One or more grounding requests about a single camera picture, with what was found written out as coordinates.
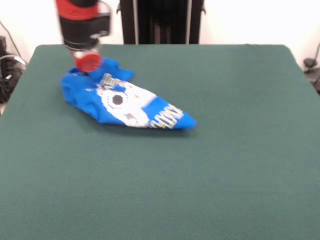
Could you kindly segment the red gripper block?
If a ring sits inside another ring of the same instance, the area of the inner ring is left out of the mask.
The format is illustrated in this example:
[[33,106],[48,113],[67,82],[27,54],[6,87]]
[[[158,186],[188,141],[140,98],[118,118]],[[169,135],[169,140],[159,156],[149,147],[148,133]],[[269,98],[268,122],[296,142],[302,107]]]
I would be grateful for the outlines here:
[[98,49],[70,50],[74,66],[82,73],[91,73],[102,65],[102,56]]

